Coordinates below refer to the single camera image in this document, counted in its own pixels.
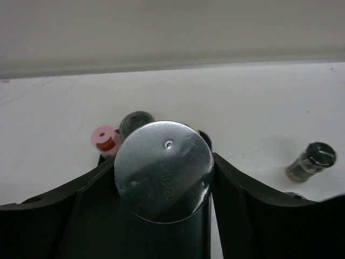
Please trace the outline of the pink cap spice bottle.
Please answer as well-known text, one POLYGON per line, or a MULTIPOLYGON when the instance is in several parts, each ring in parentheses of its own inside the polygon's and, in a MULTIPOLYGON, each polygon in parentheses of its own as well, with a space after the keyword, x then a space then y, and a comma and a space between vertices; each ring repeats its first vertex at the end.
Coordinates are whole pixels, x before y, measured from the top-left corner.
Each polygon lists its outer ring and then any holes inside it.
POLYGON ((92 145, 104 158, 116 156, 122 142, 120 134, 109 125, 100 126, 91 134, 92 145))

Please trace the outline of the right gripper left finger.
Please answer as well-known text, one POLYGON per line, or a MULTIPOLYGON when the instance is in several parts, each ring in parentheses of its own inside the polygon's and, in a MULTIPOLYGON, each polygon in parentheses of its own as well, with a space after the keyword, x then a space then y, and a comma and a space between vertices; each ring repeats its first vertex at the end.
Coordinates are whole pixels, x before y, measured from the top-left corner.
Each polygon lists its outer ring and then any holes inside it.
POLYGON ((79 190, 114 165, 90 172, 22 203, 1 206, 1 258, 55 258, 79 190))

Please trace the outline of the silver lid blue label jar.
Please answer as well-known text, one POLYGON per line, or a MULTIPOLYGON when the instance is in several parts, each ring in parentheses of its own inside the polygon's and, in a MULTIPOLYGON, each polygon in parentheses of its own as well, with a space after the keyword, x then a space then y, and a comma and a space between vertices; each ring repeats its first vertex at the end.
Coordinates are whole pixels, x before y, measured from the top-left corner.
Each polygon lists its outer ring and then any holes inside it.
POLYGON ((214 179, 212 152, 201 135, 179 122, 156 121, 127 136, 114 160, 124 205, 153 223, 183 221, 207 202, 214 179))

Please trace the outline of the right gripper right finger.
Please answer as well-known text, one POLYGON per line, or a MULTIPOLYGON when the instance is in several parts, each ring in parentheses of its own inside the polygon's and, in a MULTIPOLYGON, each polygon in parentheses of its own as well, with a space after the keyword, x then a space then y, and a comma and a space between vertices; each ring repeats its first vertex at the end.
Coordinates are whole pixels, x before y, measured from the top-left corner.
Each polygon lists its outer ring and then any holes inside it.
POLYGON ((344 196, 295 198, 213 157, 212 197, 225 258, 344 258, 344 196))

